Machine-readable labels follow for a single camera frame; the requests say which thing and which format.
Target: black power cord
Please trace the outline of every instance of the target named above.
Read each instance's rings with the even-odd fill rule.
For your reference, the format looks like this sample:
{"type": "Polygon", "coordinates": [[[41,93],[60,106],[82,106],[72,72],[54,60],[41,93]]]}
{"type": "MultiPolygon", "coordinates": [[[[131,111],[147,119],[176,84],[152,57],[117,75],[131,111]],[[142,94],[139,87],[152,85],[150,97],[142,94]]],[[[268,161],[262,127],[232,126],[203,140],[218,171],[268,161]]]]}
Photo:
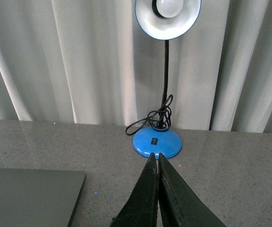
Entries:
{"type": "Polygon", "coordinates": [[[173,101],[173,95],[169,95],[167,97],[168,92],[168,82],[169,82],[169,41],[165,40],[164,42],[165,46],[165,57],[164,57],[164,85],[163,85],[163,95],[162,95],[162,103],[159,110],[151,111],[146,118],[141,119],[139,121],[136,121],[132,124],[130,124],[126,128],[126,134],[128,136],[134,135],[136,132],[141,130],[147,122],[151,125],[151,127],[155,131],[167,131],[170,129],[171,121],[170,116],[172,114],[172,111],[170,109],[170,104],[173,101]],[[143,124],[137,128],[135,131],[128,133],[128,130],[130,127],[136,125],[137,123],[140,123],[143,121],[143,124]]]}

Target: black object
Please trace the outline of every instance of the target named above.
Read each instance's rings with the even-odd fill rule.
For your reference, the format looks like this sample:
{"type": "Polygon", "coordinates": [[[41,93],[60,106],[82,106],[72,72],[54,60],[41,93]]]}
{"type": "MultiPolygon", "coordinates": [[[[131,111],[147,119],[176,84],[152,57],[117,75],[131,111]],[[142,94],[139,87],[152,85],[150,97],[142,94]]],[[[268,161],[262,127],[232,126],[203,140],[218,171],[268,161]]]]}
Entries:
{"type": "Polygon", "coordinates": [[[110,227],[152,227],[157,224],[158,174],[152,153],[127,201],[110,227]]]}
{"type": "Polygon", "coordinates": [[[161,153],[158,167],[163,227],[225,227],[161,153]]]}
{"type": "Polygon", "coordinates": [[[111,227],[156,227],[157,199],[163,227],[226,227],[200,201],[162,153],[158,168],[159,174],[152,153],[111,227]]]}

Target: lamp shade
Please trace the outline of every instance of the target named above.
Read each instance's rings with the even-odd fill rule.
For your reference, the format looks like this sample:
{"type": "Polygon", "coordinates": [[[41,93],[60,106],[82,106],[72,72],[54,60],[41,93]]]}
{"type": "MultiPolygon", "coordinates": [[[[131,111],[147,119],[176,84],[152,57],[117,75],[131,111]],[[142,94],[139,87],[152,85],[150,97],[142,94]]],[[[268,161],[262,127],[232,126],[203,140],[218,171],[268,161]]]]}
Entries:
{"type": "Polygon", "coordinates": [[[199,16],[200,8],[201,0],[135,1],[135,14],[140,27],[159,40],[174,39],[187,32],[199,16]]]}

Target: black switch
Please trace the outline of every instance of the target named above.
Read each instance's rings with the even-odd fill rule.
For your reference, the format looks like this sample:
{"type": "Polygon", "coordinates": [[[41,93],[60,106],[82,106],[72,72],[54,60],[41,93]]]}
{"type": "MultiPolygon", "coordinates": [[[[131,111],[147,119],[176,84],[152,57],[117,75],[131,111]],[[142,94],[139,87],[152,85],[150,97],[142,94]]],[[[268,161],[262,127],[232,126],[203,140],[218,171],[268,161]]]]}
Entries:
{"type": "Polygon", "coordinates": [[[157,138],[152,138],[151,144],[152,145],[157,145],[157,138]]]}

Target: light bulb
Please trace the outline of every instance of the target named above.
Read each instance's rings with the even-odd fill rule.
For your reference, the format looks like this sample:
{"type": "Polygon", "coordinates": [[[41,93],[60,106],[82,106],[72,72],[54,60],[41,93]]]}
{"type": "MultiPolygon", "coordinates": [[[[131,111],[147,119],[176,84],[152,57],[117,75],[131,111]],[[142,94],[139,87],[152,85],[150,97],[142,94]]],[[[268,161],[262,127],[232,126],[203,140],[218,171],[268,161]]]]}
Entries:
{"type": "Polygon", "coordinates": [[[177,16],[183,7],[183,0],[157,0],[158,12],[166,18],[177,16]]]}

